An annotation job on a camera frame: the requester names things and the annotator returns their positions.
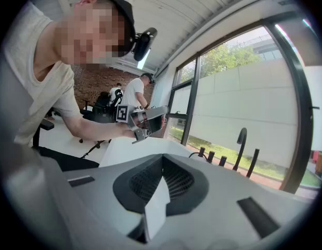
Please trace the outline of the black window frame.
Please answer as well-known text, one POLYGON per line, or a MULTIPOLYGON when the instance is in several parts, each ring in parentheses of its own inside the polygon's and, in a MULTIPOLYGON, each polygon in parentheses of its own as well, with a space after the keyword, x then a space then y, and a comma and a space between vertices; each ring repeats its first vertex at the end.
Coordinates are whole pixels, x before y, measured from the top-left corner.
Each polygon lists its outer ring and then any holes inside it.
POLYGON ((296 193, 311 152, 313 108, 287 21, 270 17, 228 32, 178 66, 165 136, 296 193))

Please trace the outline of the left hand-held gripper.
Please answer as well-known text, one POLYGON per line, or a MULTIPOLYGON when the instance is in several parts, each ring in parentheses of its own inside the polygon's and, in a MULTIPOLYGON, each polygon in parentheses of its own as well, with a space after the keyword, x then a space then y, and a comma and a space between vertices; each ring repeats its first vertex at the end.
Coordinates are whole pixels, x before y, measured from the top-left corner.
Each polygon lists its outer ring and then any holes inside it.
MULTIPOLYGON (((149 137, 151 134, 158 132, 161 130, 165 124, 166 121, 166 114, 168 113, 169 109, 167 106, 161 106, 161 107, 154 107, 151 109, 143 110, 142 112, 146 113, 147 121, 146 121, 146 128, 147 128, 147 137, 149 137)), ((118 105, 117 112, 115 116, 116 122, 126 123, 127 124, 127 116, 129 113, 133 112, 141 112, 136 111, 133 106, 130 105, 118 105)), ((133 142, 133 144, 143 141, 142 140, 136 140, 133 142)))

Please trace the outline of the black curved faucet spout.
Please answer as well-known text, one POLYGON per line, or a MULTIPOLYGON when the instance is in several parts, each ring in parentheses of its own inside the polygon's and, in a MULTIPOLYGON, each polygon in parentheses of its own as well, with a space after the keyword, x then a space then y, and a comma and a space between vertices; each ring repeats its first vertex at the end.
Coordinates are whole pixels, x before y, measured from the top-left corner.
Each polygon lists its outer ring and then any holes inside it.
POLYGON ((239 167, 239 163, 241 161, 242 154, 243 154, 243 151, 244 151, 244 147, 245 147, 245 144, 246 144, 246 139, 247 139, 247 128, 242 128, 240 133, 239 133, 238 139, 237 139, 237 144, 240 144, 241 147, 240 147, 240 150, 239 150, 239 153, 238 153, 236 163, 233 166, 234 171, 237 171, 237 169, 239 167))

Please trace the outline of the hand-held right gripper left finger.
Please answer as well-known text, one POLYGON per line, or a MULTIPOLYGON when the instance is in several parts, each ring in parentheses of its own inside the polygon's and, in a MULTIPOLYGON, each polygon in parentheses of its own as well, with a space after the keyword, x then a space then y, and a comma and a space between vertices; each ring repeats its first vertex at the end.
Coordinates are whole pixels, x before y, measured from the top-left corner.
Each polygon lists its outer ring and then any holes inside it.
POLYGON ((142 214, 163 176, 163 155, 149 155, 125 162, 113 183, 113 192, 128 211, 142 214))

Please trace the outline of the small ceiling light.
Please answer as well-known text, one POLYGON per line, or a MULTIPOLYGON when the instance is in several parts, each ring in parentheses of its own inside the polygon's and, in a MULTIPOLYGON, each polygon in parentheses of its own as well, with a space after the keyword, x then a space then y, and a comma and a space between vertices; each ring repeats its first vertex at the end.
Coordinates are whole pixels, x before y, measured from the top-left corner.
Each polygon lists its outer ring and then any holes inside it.
POLYGON ((143 69, 144 64, 145 64, 145 62, 146 62, 146 59, 147 59, 147 57, 148 57, 148 55, 149 55, 150 51, 151 51, 151 49, 149 49, 149 50, 147 51, 147 53, 144 55, 144 57, 142 58, 142 60, 140 60, 140 61, 138 62, 138 64, 137 64, 137 68, 138 68, 138 69, 140 69, 140 70, 142 70, 142 69, 143 69))

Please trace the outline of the green tree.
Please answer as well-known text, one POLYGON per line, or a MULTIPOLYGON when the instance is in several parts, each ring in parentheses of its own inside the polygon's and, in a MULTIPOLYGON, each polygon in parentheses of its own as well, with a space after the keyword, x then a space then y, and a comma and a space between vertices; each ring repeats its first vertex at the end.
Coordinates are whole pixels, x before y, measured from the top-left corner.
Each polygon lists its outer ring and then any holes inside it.
POLYGON ((253 48, 224 43, 200 56, 200 78, 261 61, 253 48))

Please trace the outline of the white concrete fence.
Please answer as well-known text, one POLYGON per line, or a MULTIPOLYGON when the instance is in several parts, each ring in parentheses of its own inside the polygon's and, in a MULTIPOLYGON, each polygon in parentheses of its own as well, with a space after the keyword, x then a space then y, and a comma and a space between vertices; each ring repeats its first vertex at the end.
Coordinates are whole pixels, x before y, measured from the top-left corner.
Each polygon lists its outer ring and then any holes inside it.
POLYGON ((289 167, 298 132, 298 107, 284 59, 256 62, 201 78, 189 134, 238 150, 247 130, 245 155, 289 167))

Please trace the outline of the person's left hand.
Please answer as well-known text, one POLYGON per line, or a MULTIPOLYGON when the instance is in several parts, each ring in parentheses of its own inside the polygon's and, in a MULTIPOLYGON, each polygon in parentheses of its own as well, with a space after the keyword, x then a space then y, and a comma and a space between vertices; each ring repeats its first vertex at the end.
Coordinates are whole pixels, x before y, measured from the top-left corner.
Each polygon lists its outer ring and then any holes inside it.
POLYGON ((147 136, 146 128, 147 116, 145 112, 133 112, 127 116, 127 130, 125 135, 136 140, 145 139, 147 136))

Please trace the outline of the door with brown panel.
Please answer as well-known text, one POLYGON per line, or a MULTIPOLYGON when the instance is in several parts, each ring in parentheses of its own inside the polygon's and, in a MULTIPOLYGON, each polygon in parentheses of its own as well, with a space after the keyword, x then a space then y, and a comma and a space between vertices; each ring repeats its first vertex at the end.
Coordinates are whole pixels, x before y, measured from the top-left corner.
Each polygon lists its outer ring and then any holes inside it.
POLYGON ((275 73, 286 86, 276 94, 282 122, 274 131, 273 153, 288 169, 281 190, 295 193, 311 151, 322 152, 322 37, 305 18, 277 21, 271 31, 288 69, 287 74, 275 73), (310 106, 320 110, 309 110, 310 106))

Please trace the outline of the person's white t-shirt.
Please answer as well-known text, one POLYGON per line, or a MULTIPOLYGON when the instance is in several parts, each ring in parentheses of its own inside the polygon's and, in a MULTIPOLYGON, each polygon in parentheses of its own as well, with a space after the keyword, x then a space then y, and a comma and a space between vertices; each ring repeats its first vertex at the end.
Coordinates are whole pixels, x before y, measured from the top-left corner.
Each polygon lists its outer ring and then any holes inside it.
POLYGON ((27 2, 17 15, 13 28, 3 46, 4 63, 14 73, 31 101, 28 113, 15 136, 14 142, 27 145, 50 108, 62 116, 80 113, 74 96, 74 73, 69 65, 59 61, 40 82, 33 72, 33 59, 37 41, 51 20, 31 2, 27 2))

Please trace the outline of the black hand shower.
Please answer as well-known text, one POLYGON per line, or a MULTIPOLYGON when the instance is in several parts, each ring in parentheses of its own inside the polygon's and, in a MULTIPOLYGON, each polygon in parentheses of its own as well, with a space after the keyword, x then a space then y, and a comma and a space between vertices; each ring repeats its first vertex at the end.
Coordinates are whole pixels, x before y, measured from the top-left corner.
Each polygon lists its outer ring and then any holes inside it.
POLYGON ((256 149, 255 149, 255 151, 254 151, 253 158, 252 158, 252 160, 251 160, 251 164, 250 164, 249 170, 248 170, 248 172, 247 172, 247 174, 246 174, 246 177, 247 177, 247 178, 250 178, 250 177, 251 177, 251 175, 252 175, 252 172, 253 172, 253 170, 254 170, 254 167, 255 167, 255 164, 256 164, 256 161, 257 161, 257 158, 258 158, 259 152, 260 152, 260 150, 256 148, 256 149))

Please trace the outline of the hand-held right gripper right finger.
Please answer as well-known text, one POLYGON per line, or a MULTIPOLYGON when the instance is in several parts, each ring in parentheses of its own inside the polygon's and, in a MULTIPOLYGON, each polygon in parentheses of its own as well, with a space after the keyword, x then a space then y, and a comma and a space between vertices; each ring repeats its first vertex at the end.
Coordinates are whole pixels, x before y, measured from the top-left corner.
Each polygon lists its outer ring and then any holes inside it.
POLYGON ((209 192, 209 181, 188 157, 164 154, 162 176, 167 184, 170 202, 166 216, 188 214, 197 208, 209 192))

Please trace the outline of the grey building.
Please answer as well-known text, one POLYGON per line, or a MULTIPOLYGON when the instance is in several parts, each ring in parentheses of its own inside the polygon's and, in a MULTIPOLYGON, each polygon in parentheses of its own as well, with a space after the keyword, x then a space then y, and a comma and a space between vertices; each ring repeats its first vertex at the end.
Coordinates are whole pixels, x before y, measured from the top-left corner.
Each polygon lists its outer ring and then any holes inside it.
POLYGON ((279 48, 269 34, 245 41, 243 45, 252 48, 254 53, 265 61, 283 58, 279 48))

